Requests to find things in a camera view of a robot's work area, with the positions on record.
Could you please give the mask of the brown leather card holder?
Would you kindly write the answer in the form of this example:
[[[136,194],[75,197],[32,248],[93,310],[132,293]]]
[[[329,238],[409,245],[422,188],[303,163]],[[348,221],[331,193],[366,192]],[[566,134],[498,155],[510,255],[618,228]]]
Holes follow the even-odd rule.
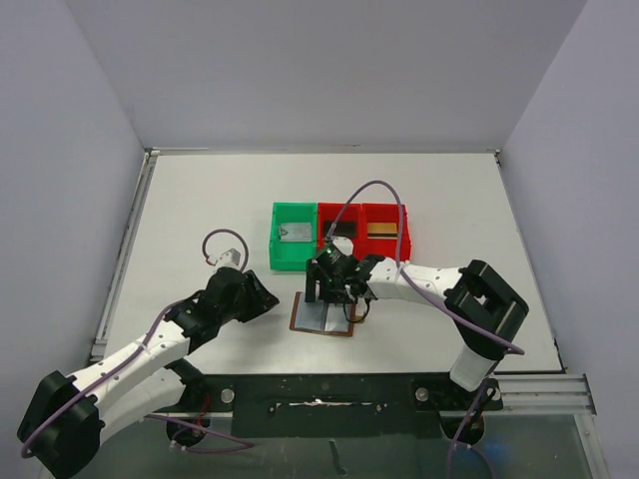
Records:
[[[357,313],[356,304],[342,306],[322,301],[306,302],[297,291],[293,303],[290,330],[325,336],[352,337],[354,327],[365,321],[366,310]]]

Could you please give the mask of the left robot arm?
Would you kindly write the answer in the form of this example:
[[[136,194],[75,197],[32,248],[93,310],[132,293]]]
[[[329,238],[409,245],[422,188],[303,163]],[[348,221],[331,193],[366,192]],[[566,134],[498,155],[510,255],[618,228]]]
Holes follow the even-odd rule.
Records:
[[[228,322],[251,321],[278,304],[253,271],[218,269],[204,289],[167,305],[143,336],[100,364],[41,379],[18,428],[21,456],[70,473],[75,461],[65,453],[77,448],[88,458],[95,455],[107,408],[116,400],[216,338]]]

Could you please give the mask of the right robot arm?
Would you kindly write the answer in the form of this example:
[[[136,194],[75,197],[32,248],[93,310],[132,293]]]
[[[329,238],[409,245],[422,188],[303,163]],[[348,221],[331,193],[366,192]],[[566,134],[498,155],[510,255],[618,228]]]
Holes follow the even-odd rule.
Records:
[[[450,317],[463,346],[449,370],[450,380],[472,392],[509,354],[529,313],[527,302],[487,262],[430,267],[379,254],[362,259],[330,242],[307,261],[306,301],[339,306],[374,300],[403,300],[435,307]]]

